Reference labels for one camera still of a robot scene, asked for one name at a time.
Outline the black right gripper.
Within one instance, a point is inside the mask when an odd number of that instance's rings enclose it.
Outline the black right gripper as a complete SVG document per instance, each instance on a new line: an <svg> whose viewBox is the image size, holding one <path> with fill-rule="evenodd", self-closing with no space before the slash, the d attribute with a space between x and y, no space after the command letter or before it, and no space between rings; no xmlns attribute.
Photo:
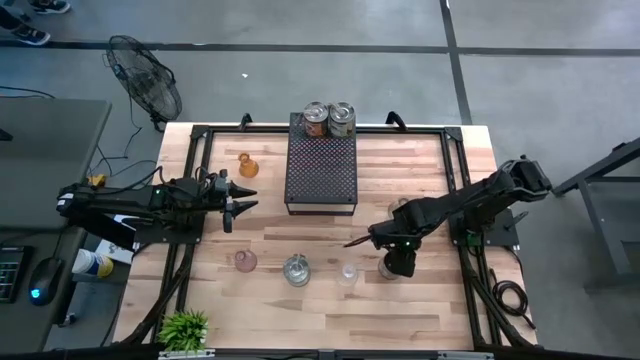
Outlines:
<svg viewBox="0 0 640 360"><path fill-rule="evenodd" d="M354 247L370 241L377 250L384 247L396 246L403 241L403 235L393 220L379 222L368 227L368 235L352 240L343 245L343 248Z"/></svg>

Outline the amber glass candlestick holder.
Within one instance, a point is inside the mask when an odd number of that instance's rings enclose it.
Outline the amber glass candlestick holder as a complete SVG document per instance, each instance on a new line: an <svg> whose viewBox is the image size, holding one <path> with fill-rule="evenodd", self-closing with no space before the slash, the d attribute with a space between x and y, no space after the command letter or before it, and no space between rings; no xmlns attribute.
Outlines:
<svg viewBox="0 0 640 360"><path fill-rule="evenodd" d="M238 155L239 161L239 173L246 178L253 178L259 172L258 163L251 158L248 153L241 153Z"/></svg>

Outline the clear glass candlestick holder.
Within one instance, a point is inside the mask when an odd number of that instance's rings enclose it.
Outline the clear glass candlestick holder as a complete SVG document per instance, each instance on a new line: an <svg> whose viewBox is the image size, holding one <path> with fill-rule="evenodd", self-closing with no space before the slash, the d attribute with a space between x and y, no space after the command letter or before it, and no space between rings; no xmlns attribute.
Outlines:
<svg viewBox="0 0 640 360"><path fill-rule="evenodd" d="M354 264L344 263L341 265L337 281L341 286L351 287L357 283L358 270Z"/></svg>

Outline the pink glass candlestick holder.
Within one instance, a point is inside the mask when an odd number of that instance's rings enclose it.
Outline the pink glass candlestick holder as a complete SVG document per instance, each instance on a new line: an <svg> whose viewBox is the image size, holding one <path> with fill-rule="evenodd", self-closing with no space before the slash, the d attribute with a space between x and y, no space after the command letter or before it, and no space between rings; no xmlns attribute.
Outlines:
<svg viewBox="0 0 640 360"><path fill-rule="evenodd" d="M240 250L234 254L235 268L242 273L252 272L257 266L257 256L251 250Z"/></svg>

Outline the clear glass jar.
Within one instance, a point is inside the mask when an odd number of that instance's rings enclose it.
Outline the clear glass jar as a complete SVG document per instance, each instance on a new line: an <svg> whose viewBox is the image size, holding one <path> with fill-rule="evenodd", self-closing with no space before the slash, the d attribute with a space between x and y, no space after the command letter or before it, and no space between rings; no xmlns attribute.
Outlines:
<svg viewBox="0 0 640 360"><path fill-rule="evenodd" d="M311 278L311 268L307 258L302 254L294 254L284 262L283 274L291 286L305 286Z"/></svg>

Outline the silver candle tin orange label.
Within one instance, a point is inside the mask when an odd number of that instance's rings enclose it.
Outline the silver candle tin orange label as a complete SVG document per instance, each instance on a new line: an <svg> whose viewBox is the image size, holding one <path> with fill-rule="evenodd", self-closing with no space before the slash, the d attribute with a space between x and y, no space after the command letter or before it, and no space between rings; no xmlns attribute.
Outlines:
<svg viewBox="0 0 640 360"><path fill-rule="evenodd" d="M328 108L321 102L311 102L303 110L303 124L311 137L321 137L327 132Z"/></svg>

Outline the black perforated metal shelf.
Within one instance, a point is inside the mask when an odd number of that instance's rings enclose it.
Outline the black perforated metal shelf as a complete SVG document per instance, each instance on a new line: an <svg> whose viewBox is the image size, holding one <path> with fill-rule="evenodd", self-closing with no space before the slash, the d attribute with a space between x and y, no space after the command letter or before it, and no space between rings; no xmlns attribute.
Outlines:
<svg viewBox="0 0 640 360"><path fill-rule="evenodd" d="M357 135L312 137L289 121L284 204L291 215L352 216L358 204Z"/></svg>

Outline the white paper booklet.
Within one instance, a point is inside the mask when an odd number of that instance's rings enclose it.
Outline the white paper booklet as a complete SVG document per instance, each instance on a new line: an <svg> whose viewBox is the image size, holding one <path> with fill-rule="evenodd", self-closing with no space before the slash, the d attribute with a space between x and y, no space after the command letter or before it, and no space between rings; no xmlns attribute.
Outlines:
<svg viewBox="0 0 640 360"><path fill-rule="evenodd" d="M95 252L99 255L104 255L113 261L130 265L132 263L134 252L121 248L114 243L102 239L97 246Z"/></svg>

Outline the small green potted plant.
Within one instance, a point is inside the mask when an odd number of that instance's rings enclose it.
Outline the small green potted plant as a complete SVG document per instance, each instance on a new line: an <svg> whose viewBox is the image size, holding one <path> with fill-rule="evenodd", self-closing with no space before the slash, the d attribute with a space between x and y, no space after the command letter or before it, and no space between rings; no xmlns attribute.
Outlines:
<svg viewBox="0 0 640 360"><path fill-rule="evenodd" d="M208 317L202 311L175 312L163 318L156 340L166 351L195 352L204 349L208 329Z"/></svg>

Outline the black floor fan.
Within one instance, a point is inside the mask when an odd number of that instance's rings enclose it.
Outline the black floor fan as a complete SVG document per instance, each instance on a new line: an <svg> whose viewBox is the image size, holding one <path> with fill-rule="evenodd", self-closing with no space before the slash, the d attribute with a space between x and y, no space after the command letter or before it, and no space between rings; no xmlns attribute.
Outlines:
<svg viewBox="0 0 640 360"><path fill-rule="evenodd" d="M182 99L174 72L162 64L141 42L128 35L113 35L106 60L127 94L163 133L182 112Z"/></svg>

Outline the black keyboard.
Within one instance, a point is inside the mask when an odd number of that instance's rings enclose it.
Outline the black keyboard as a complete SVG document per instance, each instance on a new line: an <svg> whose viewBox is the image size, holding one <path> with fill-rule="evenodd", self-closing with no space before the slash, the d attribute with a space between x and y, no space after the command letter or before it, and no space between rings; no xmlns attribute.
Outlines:
<svg viewBox="0 0 640 360"><path fill-rule="evenodd" d="M26 253L23 246L0 247L0 303L15 301Z"/></svg>

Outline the person's leg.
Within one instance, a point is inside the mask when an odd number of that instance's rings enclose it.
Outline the person's leg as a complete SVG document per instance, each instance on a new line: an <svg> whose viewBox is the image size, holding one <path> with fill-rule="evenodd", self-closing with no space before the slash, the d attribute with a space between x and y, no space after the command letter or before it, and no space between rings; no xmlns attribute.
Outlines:
<svg viewBox="0 0 640 360"><path fill-rule="evenodd" d="M0 28L13 31L19 28L22 24L23 22L19 18L15 17L4 7L0 6Z"/></svg>

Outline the black aluminium table frame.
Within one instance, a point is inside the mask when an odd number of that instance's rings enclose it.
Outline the black aluminium table frame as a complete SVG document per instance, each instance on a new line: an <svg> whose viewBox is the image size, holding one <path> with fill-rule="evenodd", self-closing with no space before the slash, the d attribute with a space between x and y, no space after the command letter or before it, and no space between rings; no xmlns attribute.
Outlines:
<svg viewBox="0 0 640 360"><path fill-rule="evenodd" d="M370 244L343 248L369 225L388 217L398 198L440 196L451 185L478 181L496 167L489 132L464 126L451 141L456 157L444 158L440 125L413 125L401 132L377 125L357 136L358 204L352 216L292 216L284 204L288 131L254 124L245 132L216 124L210 165L251 188L258 204L240 215L231 233L209 215L193 256L186 305L208 317L206 343L214 348L466 350L472 345L459 254L447 227L419 249L415 274L387 280L378 272L381 252ZM238 155L259 165L253 178L239 173ZM257 266L235 268L234 254L251 250ZM291 286L283 264L304 255L311 278ZM354 264L357 283L341 286L342 264Z"/></svg>

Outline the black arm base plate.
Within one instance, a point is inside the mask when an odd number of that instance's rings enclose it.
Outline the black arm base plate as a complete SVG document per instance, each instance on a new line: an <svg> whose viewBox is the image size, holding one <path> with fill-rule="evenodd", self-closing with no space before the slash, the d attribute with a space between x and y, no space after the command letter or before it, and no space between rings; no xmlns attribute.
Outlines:
<svg viewBox="0 0 640 360"><path fill-rule="evenodd" d="M204 218L194 218L185 227L168 228L158 221L134 219L128 225L135 229L134 241L141 244L197 244L202 239Z"/></svg>
<svg viewBox="0 0 640 360"><path fill-rule="evenodd" d="M451 242L455 246L515 247L519 248L516 225L528 215L527 211L514 215L510 208L485 222L479 230L470 230L462 212L448 219Z"/></svg>

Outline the aluminium extrusion rail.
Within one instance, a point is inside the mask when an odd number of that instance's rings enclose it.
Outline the aluminium extrusion rail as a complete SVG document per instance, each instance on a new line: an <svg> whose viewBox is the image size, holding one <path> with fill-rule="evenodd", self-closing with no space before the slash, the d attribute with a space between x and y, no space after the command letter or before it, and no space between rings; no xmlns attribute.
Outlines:
<svg viewBox="0 0 640 360"><path fill-rule="evenodd" d="M161 351L157 360L213 360L215 357L214 349Z"/></svg>
<svg viewBox="0 0 640 360"><path fill-rule="evenodd" d="M485 352L440 351L437 360L495 360L495 357Z"/></svg>

